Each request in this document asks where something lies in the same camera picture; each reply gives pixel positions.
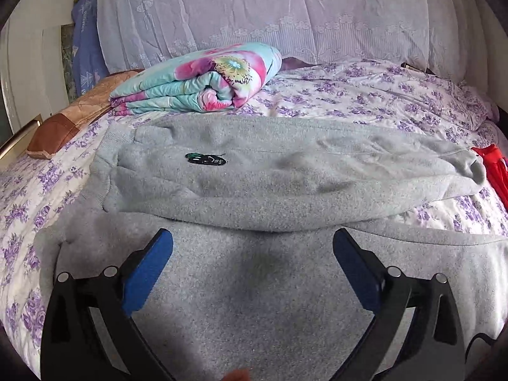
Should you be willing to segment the blue patterned pillow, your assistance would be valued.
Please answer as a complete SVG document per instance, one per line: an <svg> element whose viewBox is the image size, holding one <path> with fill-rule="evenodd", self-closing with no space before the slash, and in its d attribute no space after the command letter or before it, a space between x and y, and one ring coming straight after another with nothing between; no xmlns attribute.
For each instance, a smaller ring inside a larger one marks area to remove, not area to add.
<svg viewBox="0 0 508 381"><path fill-rule="evenodd" d="M97 0L77 0L71 17L72 76L77 94L82 96L109 76L97 31Z"/></svg>

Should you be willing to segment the grey fleece sweatpants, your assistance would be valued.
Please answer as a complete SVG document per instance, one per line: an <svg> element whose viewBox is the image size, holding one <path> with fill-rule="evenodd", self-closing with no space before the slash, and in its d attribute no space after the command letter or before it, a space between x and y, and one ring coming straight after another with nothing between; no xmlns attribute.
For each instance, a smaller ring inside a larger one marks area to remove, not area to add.
<svg viewBox="0 0 508 381"><path fill-rule="evenodd" d="M175 245L142 334L180 380L242 367L255 380L323 380L368 326L332 252L345 228L383 263L444 274L466 343L507 320L507 238L406 224L405 212L478 194L469 146L339 121L167 116L113 123L78 197L34 240L40 291L118 266L160 229Z"/></svg>

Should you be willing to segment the folded floral teal pink blanket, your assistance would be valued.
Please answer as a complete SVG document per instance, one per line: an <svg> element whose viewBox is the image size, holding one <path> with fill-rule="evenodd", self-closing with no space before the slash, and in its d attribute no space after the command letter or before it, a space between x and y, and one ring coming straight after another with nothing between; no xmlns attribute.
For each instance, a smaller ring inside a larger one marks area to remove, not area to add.
<svg viewBox="0 0 508 381"><path fill-rule="evenodd" d="M280 52L263 43L190 52L130 77L109 101L119 115L240 108L277 75L282 63Z"/></svg>

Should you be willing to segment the brown orange pillow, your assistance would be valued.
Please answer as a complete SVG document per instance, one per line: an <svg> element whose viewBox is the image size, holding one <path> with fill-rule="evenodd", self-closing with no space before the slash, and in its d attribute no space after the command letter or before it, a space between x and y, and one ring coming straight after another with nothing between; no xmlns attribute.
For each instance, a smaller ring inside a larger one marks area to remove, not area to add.
<svg viewBox="0 0 508 381"><path fill-rule="evenodd" d="M31 139L27 154L35 159L51 159L82 129L110 109L109 95L140 70L127 70L103 78L93 89L45 120Z"/></svg>

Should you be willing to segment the red white blue garment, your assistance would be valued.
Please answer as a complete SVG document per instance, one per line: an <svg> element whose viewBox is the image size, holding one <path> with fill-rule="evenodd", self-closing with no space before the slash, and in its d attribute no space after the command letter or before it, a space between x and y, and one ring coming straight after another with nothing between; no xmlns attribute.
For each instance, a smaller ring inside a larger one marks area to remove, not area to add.
<svg viewBox="0 0 508 381"><path fill-rule="evenodd" d="M483 160L486 168L486 177L503 203L508 208L508 171L507 159L496 144L485 148L474 147L473 151Z"/></svg>

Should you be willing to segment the purple floral bed quilt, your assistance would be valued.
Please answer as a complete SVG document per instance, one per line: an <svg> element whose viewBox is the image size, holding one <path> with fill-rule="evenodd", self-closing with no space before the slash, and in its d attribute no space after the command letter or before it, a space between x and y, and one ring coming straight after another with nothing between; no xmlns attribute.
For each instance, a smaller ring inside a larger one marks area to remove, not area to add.
<svg viewBox="0 0 508 381"><path fill-rule="evenodd" d="M353 59L282 71L237 113L338 120L461 146L507 147L504 112L475 88L387 61ZM40 369L45 317L34 237L76 199L104 133L117 119L104 114L53 158L21 157L1 174L1 322L32 371Z"/></svg>

